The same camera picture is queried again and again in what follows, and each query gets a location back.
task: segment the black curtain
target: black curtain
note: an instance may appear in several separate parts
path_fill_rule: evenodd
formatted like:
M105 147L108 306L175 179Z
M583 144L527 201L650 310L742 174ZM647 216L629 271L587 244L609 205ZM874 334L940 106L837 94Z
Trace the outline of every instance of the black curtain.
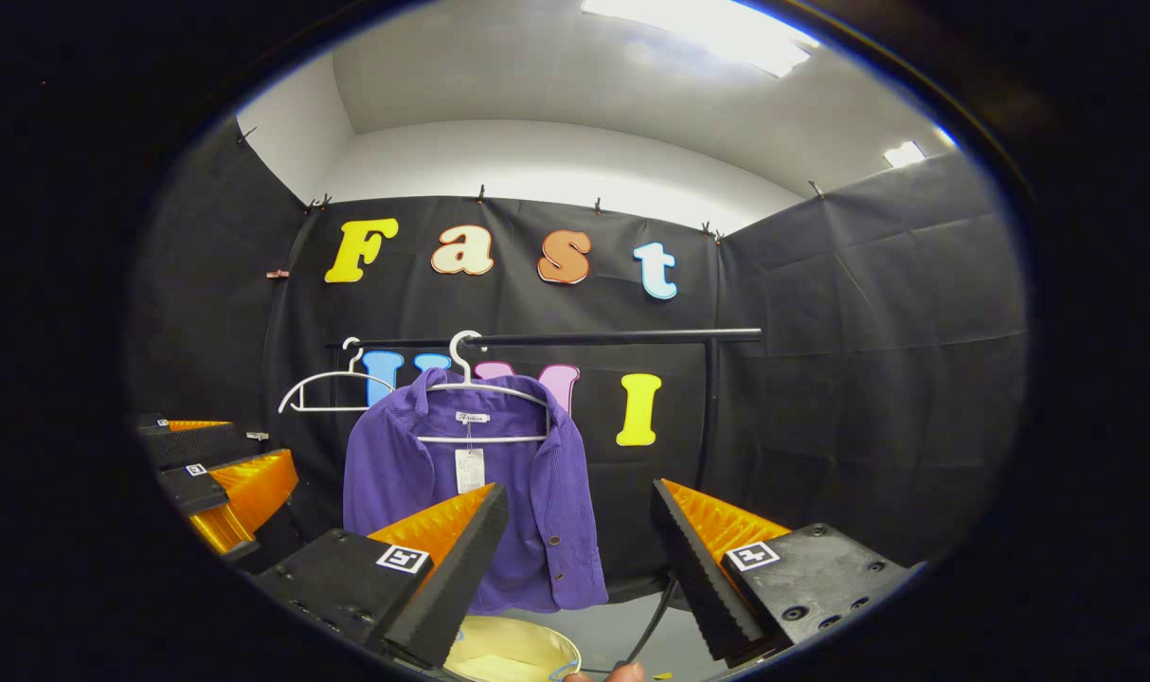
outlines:
M723 238L727 348L706 488L788 527L833 523L892 560L960 539L1025 392L1015 225L960 154L890 169Z
M304 207L228 121L169 177L133 275L128 368L133 411L217 419L293 451L294 521L306 539L342 523L346 437L360 413L277 414L299 380L346 368L328 342L760 327L726 345L718 439L705 491L784 526L834 523L900 562L949 547L981 512L1011 449L1023 391L1025 284L1012 224L960 155L891 169L723 238L592 207L423 197ZM328 284L342 224L393 219L362 279ZM429 263L443 230L492 235L485 275ZM591 275L537 276L558 229L588 233ZM680 292L650 297L632 251L662 243ZM288 279L266 274L286 269ZM398 385L419 375L405 359ZM700 346L492 348L536 377L580 368L583 435L613 599L653 590L664 553L649 482L692 484L702 439ZM660 376L657 442L623 449L621 377ZM312 384L310 405L362 406L366 384ZM251 442L253 449L260 445Z
M285 267L304 207L238 135L232 117L201 135L152 201L129 284L132 414L267 431L264 334L283 285L267 273Z

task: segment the black cable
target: black cable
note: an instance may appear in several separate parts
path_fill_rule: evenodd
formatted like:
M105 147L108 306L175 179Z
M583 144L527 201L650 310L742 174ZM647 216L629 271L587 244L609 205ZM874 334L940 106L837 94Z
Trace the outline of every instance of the black cable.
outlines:
M643 636L638 638L638 643L635 644L635 649L632 649L630 656L626 657L624 660L619 660L618 665L614 668L621 668L622 665L630 665L635 662L635 659L638 658L639 652L643 651L643 647L647 645L647 639L650 639L650 636L653 634L654 627L657 627L660 619L664 618L664 612L666 612L667 610L667 604L672 599L672 591L674 590L675 590L675 575L669 573L669 575L667 575L667 588L664 588L664 596L661 596L660 599L658 599L658 605L657 607L654 607L652 620L647 622L647 629L643 630Z

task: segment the orange foam pad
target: orange foam pad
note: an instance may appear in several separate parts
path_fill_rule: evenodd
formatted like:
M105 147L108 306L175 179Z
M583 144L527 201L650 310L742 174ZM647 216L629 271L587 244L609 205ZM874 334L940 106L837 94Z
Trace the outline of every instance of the orange foam pad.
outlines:
M289 450L217 467L208 475L225 490L229 501L191 515L189 522L218 554L243 541L250 543L298 486L298 470Z
M221 427L223 423L229 422L193 422L192 420L169 420L167 422L171 431L186 431L190 428L205 428L205 427Z
M790 532L787 527L706 496L705 492L693 491L692 488L684 488L666 478L661 481L672 493L675 504L680 505L685 519L689 519L692 529L697 531L697 538L714 557L719 570L722 570L723 554L728 550L760 543L762 539L774 539L779 535Z
M432 573L436 573L437 566L440 566L448 555L448 550L453 549L461 532L466 530L466 524L475 516L492 485L496 484L488 483L474 491L450 497L438 505L431 505L420 513L413 513L409 518L390 523L368 537L381 543L423 550L432 554L432 570L428 572L427 578L423 580L423 583L427 583Z

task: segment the purple shirt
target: purple shirt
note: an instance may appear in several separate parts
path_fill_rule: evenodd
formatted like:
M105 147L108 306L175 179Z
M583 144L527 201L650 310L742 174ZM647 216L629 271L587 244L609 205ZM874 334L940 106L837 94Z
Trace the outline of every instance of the purple shirt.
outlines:
M390 523L458 496L459 449L483 449L485 482L506 488L507 529L483 575L470 613L506 608L552 613L608 601L596 519L588 485L588 461L570 415L545 385L528 376L475 380L544 400L542 407L491 391L435 391L459 384L461 375L429 368L381 399L352 428L344 472L344 528L370 535ZM419 436L465 437L457 413L490 415L470 423L475 437L544 436L544 442L422 443Z

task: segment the yellow letter f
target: yellow letter f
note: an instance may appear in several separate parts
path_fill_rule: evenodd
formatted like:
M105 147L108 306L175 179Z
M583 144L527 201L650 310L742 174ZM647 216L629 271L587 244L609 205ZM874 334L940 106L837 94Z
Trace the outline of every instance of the yellow letter f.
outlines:
M323 281L359 282L363 276L360 269L360 260L363 265L371 265L381 251L381 238L386 239L398 233L398 221L393 219L384 220L355 220L344 223L344 242L340 242L340 250L336 254L336 263L323 275Z

